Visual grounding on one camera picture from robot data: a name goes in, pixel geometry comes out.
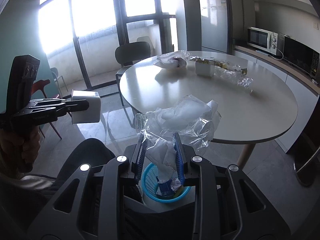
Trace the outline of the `person left hand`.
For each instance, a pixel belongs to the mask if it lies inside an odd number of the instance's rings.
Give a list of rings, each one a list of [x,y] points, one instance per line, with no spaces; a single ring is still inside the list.
[[[1,129],[1,158],[7,173],[28,173],[33,169],[40,149],[39,126]]]

